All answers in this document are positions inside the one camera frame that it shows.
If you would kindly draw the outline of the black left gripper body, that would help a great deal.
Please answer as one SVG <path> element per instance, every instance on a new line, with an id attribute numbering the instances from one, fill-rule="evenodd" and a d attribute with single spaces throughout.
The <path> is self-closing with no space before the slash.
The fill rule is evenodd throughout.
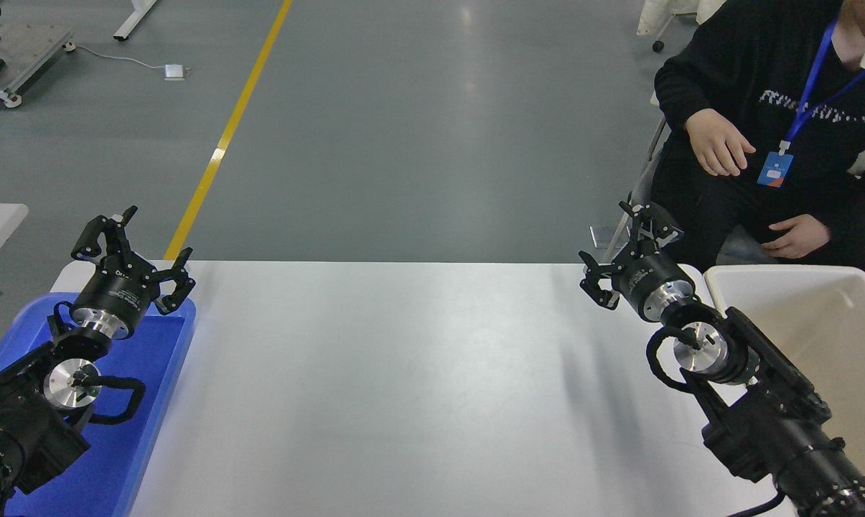
<path id="1" fill-rule="evenodd" d="M 133 334 L 158 296 L 144 281 L 156 267 L 96 265 L 96 271 L 73 304 L 73 322 L 102 334 Z"/>

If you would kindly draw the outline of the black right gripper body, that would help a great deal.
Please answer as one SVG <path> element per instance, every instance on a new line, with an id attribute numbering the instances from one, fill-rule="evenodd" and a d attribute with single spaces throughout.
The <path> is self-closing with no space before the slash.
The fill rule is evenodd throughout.
<path id="1" fill-rule="evenodd" d="M 636 257 L 622 250 L 612 261 L 610 309 L 625 299 L 643 321 L 664 321 L 665 311 L 695 299 L 695 284 L 661 252 Z"/>

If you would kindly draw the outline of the person's right hand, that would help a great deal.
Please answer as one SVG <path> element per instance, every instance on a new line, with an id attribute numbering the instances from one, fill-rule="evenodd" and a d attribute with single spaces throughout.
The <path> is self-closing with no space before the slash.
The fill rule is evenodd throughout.
<path id="1" fill-rule="evenodd" d="M 687 118 L 684 129 L 701 169 L 714 177 L 738 177 L 756 148 L 740 130 L 712 108 Z"/>

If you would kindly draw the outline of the person's left hand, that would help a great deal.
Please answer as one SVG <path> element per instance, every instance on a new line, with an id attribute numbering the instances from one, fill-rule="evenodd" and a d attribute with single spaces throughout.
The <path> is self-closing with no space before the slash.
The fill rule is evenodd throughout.
<path id="1" fill-rule="evenodd" d="M 831 239 L 829 228 L 812 215 L 798 215 L 768 228 L 781 233 L 774 240 L 761 244 L 767 256 L 777 259 L 801 259 L 822 248 Z"/>

